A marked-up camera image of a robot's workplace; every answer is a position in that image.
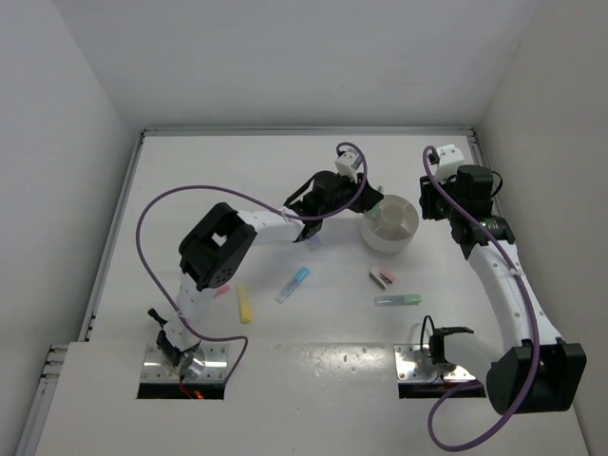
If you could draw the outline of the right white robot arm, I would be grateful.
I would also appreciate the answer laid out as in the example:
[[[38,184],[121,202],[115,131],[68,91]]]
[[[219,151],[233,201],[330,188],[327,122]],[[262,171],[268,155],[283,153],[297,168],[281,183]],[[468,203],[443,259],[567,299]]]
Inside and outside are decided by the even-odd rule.
[[[548,320],[521,267],[508,222],[493,214],[499,187],[483,166],[437,165],[433,177],[420,179],[424,219],[448,220],[451,235],[481,280],[496,315],[503,350],[492,353],[466,327],[437,328],[429,339],[433,363],[459,364],[485,381],[492,407],[505,414],[526,377],[537,371],[520,413],[570,409],[585,365],[579,343],[568,343]],[[533,350],[540,350],[534,364]]]

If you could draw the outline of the green highlighter pen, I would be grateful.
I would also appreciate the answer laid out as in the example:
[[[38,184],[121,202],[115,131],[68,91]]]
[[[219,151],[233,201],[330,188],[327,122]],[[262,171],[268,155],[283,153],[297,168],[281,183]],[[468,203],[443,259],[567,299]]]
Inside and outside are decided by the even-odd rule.
[[[376,204],[366,214],[365,217],[372,220],[377,220],[380,214],[380,207]]]

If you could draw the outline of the green clear tube pen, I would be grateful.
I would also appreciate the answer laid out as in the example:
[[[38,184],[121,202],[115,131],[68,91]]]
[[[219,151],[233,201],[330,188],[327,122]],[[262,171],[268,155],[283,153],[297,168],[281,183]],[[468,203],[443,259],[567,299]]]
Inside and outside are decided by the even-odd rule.
[[[416,306],[421,302],[419,294],[379,295],[374,298],[376,307]]]

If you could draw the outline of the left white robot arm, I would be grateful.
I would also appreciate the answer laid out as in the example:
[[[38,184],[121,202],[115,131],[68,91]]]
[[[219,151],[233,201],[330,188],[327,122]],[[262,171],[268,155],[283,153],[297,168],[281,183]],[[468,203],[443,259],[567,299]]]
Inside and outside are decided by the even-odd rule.
[[[196,293],[227,284],[252,246],[306,241],[320,231],[324,219],[345,210],[367,213],[384,198],[372,188],[364,172],[348,176],[319,171],[286,198],[280,208],[214,185],[189,185],[182,189],[219,191],[262,208],[250,212],[218,202],[181,241],[181,277]]]

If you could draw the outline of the pink highlighter pen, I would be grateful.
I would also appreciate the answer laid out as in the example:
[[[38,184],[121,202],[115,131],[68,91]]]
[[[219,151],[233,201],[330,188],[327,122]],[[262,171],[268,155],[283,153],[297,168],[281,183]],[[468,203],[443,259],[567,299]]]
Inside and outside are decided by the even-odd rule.
[[[225,295],[225,294],[229,293],[230,290],[231,290],[230,285],[229,284],[225,284],[225,285],[219,287],[215,291],[214,297],[219,297],[219,296]]]

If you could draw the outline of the clear spray bottle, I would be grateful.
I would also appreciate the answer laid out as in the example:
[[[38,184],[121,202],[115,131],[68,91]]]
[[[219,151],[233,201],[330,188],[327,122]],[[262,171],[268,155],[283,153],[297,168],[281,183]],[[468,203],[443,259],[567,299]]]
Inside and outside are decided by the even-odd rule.
[[[307,241],[307,245],[310,251],[317,251],[321,247],[321,241],[319,237],[312,237]]]

